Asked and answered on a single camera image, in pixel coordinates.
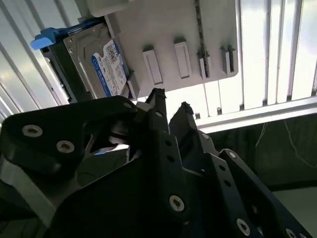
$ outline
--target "hard drive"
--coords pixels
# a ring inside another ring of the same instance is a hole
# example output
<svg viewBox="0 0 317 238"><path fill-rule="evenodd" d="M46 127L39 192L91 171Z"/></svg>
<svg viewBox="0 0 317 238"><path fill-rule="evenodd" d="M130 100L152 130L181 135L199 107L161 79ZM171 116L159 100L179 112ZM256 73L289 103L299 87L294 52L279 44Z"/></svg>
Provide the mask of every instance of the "hard drive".
<svg viewBox="0 0 317 238"><path fill-rule="evenodd" d="M134 73L129 72L118 41L110 37L104 23L72 34L42 52L50 59L70 102L138 96Z"/></svg>

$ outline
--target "sticker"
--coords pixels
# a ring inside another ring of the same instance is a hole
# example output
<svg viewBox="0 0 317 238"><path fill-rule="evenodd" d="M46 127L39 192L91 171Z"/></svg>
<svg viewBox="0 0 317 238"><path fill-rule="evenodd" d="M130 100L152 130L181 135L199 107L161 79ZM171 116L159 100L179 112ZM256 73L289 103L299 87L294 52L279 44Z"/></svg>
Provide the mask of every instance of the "sticker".
<svg viewBox="0 0 317 238"><path fill-rule="evenodd" d="M92 63L107 97L120 95L127 81L126 67L113 40L104 46L104 56L94 53Z"/></svg>

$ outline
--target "wire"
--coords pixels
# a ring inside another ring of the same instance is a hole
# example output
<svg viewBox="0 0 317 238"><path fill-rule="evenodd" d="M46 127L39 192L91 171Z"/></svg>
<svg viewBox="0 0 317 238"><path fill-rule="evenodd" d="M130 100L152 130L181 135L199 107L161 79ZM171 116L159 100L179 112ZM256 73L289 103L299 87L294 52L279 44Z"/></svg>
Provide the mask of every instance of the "wire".
<svg viewBox="0 0 317 238"><path fill-rule="evenodd" d="M0 222L0 234L4 232L4 230L8 227L9 222Z"/></svg>
<svg viewBox="0 0 317 238"><path fill-rule="evenodd" d="M30 222L31 221L28 221L25 225L24 225L24 227L22 228L22 230L21 230L21 238L23 238L23 237L25 237L25 234L24 234L24 232L25 232L25 229L26 229L26 227L28 226L28 224L30 224Z"/></svg>
<svg viewBox="0 0 317 238"><path fill-rule="evenodd" d="M266 126L267 126L267 123L264 123L263 126L262 126L262 130L261 130L261 133L260 133L260 136L258 138L258 141L256 143L256 147L258 146L259 142L261 141L264 133L265 133L265 129L266 129Z"/></svg>
<svg viewBox="0 0 317 238"><path fill-rule="evenodd" d="M308 167L311 167L313 169L316 169L317 168L317 165L311 165L309 164L306 160L304 160L297 152L297 149L293 143L293 140L292 140L292 137L291 137L291 132L288 128L288 125L286 123L286 120L284 120L284 124L285 124L285 127L286 127L286 130L287 130L287 133L288 133L288 138L289 138L289 142L291 143L291 146L293 147L294 151L295 151L295 156L300 159L305 165L307 165Z"/></svg>

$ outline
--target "corrugated metal wall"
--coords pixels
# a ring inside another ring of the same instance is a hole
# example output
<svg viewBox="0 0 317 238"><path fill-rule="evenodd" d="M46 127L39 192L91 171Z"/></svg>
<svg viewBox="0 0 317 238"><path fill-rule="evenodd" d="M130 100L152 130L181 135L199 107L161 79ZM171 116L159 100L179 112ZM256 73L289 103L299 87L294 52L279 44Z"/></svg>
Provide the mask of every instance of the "corrugated metal wall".
<svg viewBox="0 0 317 238"><path fill-rule="evenodd" d="M169 117L187 101L204 128L215 118L224 120L219 109L238 118L241 109L316 95L317 0L236 0L236 5L239 73L168 92ZM41 29L78 23L75 0L0 0L0 8L0 123L13 113L66 104L47 59L29 43Z"/></svg>
<svg viewBox="0 0 317 238"><path fill-rule="evenodd" d="M30 42L41 29L68 27L79 17L74 0L0 0L0 122L68 103L48 60Z"/></svg>

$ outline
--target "screw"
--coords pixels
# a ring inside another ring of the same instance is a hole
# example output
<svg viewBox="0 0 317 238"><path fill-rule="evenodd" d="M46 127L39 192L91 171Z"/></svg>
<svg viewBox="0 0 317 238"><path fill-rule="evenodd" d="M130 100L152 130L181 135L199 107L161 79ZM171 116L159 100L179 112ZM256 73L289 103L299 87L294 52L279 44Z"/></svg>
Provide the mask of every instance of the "screw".
<svg viewBox="0 0 317 238"><path fill-rule="evenodd" d="M236 158L236 155L235 155L235 154L233 154L231 151L229 151L229 155L230 155L233 159L235 159L235 158Z"/></svg>
<svg viewBox="0 0 317 238"><path fill-rule="evenodd" d="M39 137L43 134L42 128L37 125L25 125L22 128L23 135L28 137Z"/></svg>
<svg viewBox="0 0 317 238"><path fill-rule="evenodd" d="M204 139L209 140L209 136L208 135L206 135L205 133L203 133L202 135L203 135Z"/></svg>
<svg viewBox="0 0 317 238"><path fill-rule="evenodd" d="M237 219L237 226L239 228L239 230L245 235L245 236L249 236L251 231L250 231L250 227L248 226L248 224L243 221L242 219L238 218Z"/></svg>
<svg viewBox="0 0 317 238"><path fill-rule="evenodd" d="M182 212L185 209L185 204L179 196L172 195L169 197L169 203L176 212Z"/></svg>
<svg viewBox="0 0 317 238"><path fill-rule="evenodd" d="M286 229L286 232L290 238L296 238L294 232L291 229Z"/></svg>
<svg viewBox="0 0 317 238"><path fill-rule="evenodd" d="M124 103L123 105L127 108L132 108L132 106L129 103Z"/></svg>
<svg viewBox="0 0 317 238"><path fill-rule="evenodd" d="M158 115L160 118L163 117L163 115L161 113L159 113L159 112L156 112L155 114Z"/></svg>
<svg viewBox="0 0 317 238"><path fill-rule="evenodd" d="M75 150L75 146L68 140L61 140L56 144L56 148L61 153L71 153Z"/></svg>

